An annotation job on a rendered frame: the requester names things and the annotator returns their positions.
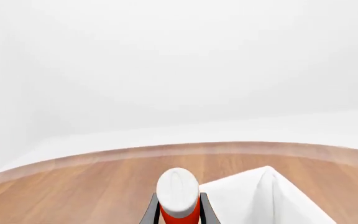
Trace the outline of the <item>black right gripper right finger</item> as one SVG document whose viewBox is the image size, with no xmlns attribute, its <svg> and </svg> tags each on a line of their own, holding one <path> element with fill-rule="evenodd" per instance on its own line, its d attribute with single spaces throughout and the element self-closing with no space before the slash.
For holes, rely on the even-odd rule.
<svg viewBox="0 0 358 224">
<path fill-rule="evenodd" d="M 204 192 L 200 193 L 200 220 L 201 224 L 221 224 Z"/>
</svg>

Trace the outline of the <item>red ketchup bottle white cap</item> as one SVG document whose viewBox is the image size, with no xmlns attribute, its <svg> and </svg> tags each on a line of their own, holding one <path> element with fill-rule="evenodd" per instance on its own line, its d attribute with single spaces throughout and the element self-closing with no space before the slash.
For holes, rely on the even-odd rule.
<svg viewBox="0 0 358 224">
<path fill-rule="evenodd" d="M 200 188 L 187 169 L 174 167 L 165 171 L 156 186 L 160 212 L 166 224 L 198 224 Z"/>
</svg>

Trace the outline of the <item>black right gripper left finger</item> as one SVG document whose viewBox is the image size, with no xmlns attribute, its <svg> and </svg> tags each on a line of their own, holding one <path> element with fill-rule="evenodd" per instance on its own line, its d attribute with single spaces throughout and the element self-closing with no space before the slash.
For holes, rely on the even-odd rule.
<svg viewBox="0 0 358 224">
<path fill-rule="evenodd" d="M 153 193 L 149 206 L 139 224 L 159 224 L 160 204 L 157 194 Z"/>
</svg>

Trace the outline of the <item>white carton box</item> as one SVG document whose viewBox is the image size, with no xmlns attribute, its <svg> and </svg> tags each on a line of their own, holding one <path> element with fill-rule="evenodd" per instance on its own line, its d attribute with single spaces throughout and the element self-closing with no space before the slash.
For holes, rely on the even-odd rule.
<svg viewBox="0 0 358 224">
<path fill-rule="evenodd" d="M 337 224 L 270 166 L 201 184 L 200 190 L 221 224 Z"/>
</svg>

